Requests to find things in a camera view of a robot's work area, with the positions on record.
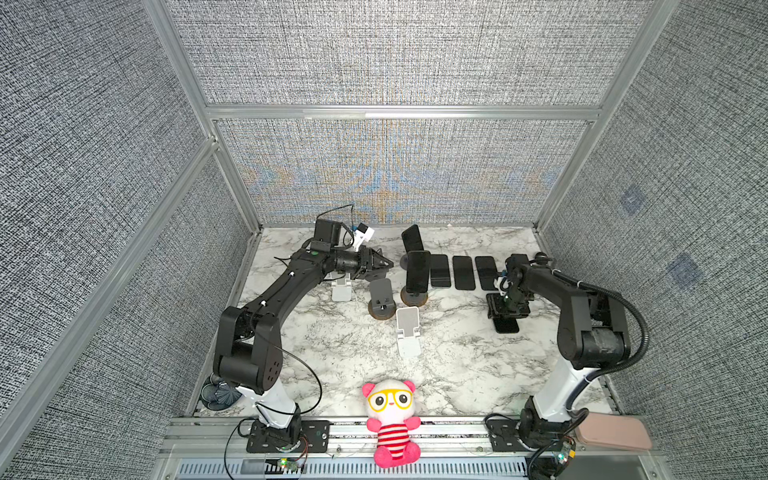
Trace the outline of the black front phone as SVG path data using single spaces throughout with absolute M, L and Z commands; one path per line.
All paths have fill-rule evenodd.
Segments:
M 518 320 L 502 316 L 492 318 L 494 329 L 498 334 L 516 334 L 520 331 Z

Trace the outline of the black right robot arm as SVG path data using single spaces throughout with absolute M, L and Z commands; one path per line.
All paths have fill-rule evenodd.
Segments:
M 533 259 L 512 254 L 486 295 L 488 317 L 500 334 L 519 331 L 542 297 L 559 308 L 556 344 L 560 358 L 544 387 L 528 398 L 517 424 L 518 438 L 529 449 L 548 448 L 568 436 L 584 417 L 575 400 L 601 375 L 627 367 L 632 347 L 621 295 L 590 286 L 549 267 L 539 252 Z

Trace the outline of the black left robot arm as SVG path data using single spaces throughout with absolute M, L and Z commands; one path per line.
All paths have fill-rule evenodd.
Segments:
M 213 373 L 258 396 L 256 432 L 271 447 L 296 447 L 302 435 L 301 409 L 280 382 L 286 353 L 281 327 L 287 317 L 333 272 L 371 282 L 385 278 L 394 267 L 381 250 L 358 238 L 358 232 L 341 221 L 318 219 L 313 236 L 291 254 L 277 280 L 256 299 L 228 307 L 220 317 Z

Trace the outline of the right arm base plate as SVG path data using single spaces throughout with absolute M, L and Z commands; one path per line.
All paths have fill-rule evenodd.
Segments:
M 494 453 L 527 451 L 527 447 L 519 437 L 518 419 L 502 415 L 491 415 L 484 419 L 483 423 Z

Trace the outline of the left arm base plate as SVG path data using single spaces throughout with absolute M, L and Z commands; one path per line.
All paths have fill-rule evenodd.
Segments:
M 287 429 L 277 429 L 256 422 L 247 436 L 247 453 L 285 453 L 297 455 L 326 453 L 330 440 L 331 422 L 327 420 L 302 420 L 293 422 Z

